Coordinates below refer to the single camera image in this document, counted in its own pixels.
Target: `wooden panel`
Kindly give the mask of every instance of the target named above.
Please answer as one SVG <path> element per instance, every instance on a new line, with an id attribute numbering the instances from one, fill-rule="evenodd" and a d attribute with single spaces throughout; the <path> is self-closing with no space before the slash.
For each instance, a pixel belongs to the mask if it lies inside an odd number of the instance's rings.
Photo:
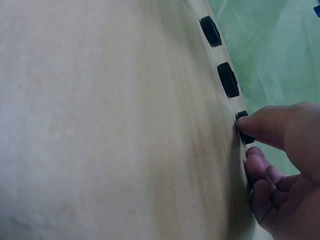
<path id="1" fill-rule="evenodd" d="M 249 239 L 201 0 L 0 1 L 4 239 Z"/>

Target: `hand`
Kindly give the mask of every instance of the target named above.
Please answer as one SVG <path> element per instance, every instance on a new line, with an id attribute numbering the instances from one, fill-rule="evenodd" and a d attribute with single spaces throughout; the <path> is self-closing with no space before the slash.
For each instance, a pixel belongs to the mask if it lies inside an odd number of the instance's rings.
<path id="1" fill-rule="evenodd" d="M 268 106 L 237 125 L 244 134 L 285 151 L 301 172 L 285 176 L 259 148 L 247 151 L 251 209 L 258 223 L 275 240 L 319 240 L 320 106 Z"/>

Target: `green fabric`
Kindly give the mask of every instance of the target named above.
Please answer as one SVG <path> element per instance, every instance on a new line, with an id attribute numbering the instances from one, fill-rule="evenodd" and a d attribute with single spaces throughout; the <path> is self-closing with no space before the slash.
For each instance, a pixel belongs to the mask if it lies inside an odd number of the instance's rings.
<path id="1" fill-rule="evenodd" d="M 317 0 L 209 0 L 249 113 L 267 105 L 320 103 Z M 286 155 L 259 144 L 286 174 Z"/>

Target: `black button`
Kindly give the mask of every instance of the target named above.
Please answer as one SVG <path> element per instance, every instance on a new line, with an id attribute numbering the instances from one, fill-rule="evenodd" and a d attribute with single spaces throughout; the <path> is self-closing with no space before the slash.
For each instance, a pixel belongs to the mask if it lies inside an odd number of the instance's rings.
<path id="1" fill-rule="evenodd" d="M 222 45 L 218 28 L 210 16 L 201 18 L 200 25 L 211 47 L 218 47 Z"/>
<path id="2" fill-rule="evenodd" d="M 247 111 L 240 111 L 236 114 L 235 119 L 236 119 L 236 121 L 238 121 L 239 118 L 242 118 L 245 116 L 248 116 L 248 112 Z M 239 132 L 239 133 L 240 133 L 240 138 L 244 144 L 246 144 L 246 145 L 253 144 L 255 142 L 255 139 L 252 136 L 245 135 L 242 132 Z"/>
<path id="3" fill-rule="evenodd" d="M 217 67 L 219 77 L 225 91 L 229 98 L 238 97 L 240 95 L 238 88 L 238 81 L 235 73 L 232 71 L 228 62 L 222 63 Z"/>

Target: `finger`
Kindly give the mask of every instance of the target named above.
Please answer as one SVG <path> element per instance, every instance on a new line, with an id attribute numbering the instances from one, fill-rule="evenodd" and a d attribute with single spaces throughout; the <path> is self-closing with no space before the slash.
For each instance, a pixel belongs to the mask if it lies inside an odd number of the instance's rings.
<path id="1" fill-rule="evenodd" d="M 276 188 L 282 192 L 289 192 L 300 176 L 301 174 L 283 177 L 277 182 Z"/>
<path id="2" fill-rule="evenodd" d="M 280 149 L 282 151 L 285 149 L 284 139 L 282 137 L 272 136 L 272 135 L 263 135 L 263 136 L 257 136 L 255 140 L 260 143 L 274 147 L 276 149 Z"/>
<path id="3" fill-rule="evenodd" d="M 254 184 L 251 196 L 251 210 L 262 228 L 271 232 L 274 228 L 274 218 L 278 210 L 269 199 L 270 188 L 265 180 L 259 180 Z"/>
<path id="4" fill-rule="evenodd" d="M 245 173 L 251 188 L 253 188 L 255 182 L 257 182 L 258 180 L 264 180 L 266 178 L 266 168 L 261 156 L 257 154 L 248 156 L 244 166 Z"/>
<path id="5" fill-rule="evenodd" d="M 259 148 L 250 148 L 247 151 L 247 156 L 245 170 L 251 186 L 261 179 L 266 181 L 270 179 L 270 182 L 276 185 L 280 179 L 285 177 L 281 171 L 269 163 Z"/>
<path id="6" fill-rule="evenodd" d="M 282 204 L 284 204 L 289 198 L 288 192 L 279 191 L 278 189 L 274 190 L 270 194 L 271 203 L 276 209 L 280 209 Z"/>
<path id="7" fill-rule="evenodd" d="M 241 117 L 237 126 L 242 133 L 254 138 L 265 135 L 282 138 L 287 120 L 292 113 L 291 106 L 267 106 L 251 116 Z"/>

